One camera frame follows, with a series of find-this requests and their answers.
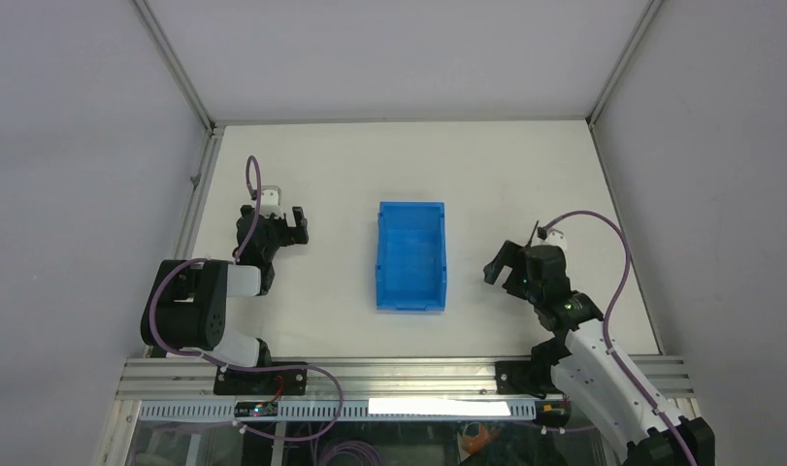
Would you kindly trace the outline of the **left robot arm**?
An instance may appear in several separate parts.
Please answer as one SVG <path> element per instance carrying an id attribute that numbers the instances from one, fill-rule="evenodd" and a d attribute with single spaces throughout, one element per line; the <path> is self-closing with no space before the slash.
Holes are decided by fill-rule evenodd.
<path id="1" fill-rule="evenodd" d="M 228 260 L 164 260 L 144 310 L 140 333 L 145 344 L 176 355 L 207 357 L 237 369 L 236 381 L 250 394 L 267 391 L 274 380 L 267 344 L 227 323 L 227 302 L 269 293 L 273 260 L 281 248 L 309 242 L 308 220 L 299 206 L 290 225 L 279 207 L 267 214 L 243 205 L 236 222 L 237 263 Z"/>

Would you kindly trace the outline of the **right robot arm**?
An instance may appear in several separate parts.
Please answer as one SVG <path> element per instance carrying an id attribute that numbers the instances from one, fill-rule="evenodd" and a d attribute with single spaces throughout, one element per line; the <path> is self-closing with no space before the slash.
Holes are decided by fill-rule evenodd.
<path id="1" fill-rule="evenodd" d="M 528 302 L 552 337 L 526 359 L 496 363 L 499 393 L 567 396 L 625 465 L 715 464 L 712 428 L 684 415 L 615 344 L 608 317 L 572 289 L 560 247 L 506 241 L 484 266 L 484 281 L 495 283 L 505 268 L 504 290 Z"/>

